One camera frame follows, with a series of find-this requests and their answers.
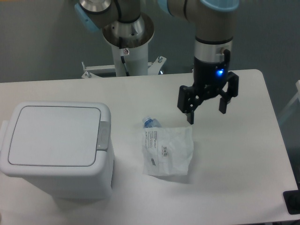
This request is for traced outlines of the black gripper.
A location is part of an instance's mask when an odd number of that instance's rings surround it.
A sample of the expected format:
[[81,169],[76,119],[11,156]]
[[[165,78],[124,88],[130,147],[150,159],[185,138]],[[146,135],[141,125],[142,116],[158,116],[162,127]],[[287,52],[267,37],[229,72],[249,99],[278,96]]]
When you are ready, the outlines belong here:
[[[226,113],[231,98],[239,93],[239,76],[229,72],[229,63],[204,62],[194,57],[194,83],[193,86],[182,85],[179,88],[177,107],[187,116],[189,124],[194,124],[194,112],[204,100],[214,98],[220,94],[219,111]],[[223,91],[228,82],[227,91]]]

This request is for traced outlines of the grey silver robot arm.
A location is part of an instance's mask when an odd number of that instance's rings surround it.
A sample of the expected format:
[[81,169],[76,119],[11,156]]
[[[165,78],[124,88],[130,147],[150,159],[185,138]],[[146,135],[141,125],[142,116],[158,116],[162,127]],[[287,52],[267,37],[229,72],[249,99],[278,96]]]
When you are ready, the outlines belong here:
[[[177,107],[194,122],[203,101],[220,96],[219,111],[238,95],[239,77],[229,70],[237,0],[160,0],[171,16],[195,25],[193,85],[179,89]],[[154,35],[151,18],[138,0],[80,0],[75,11],[89,30],[102,30],[111,46],[117,76],[149,75],[148,43]]]

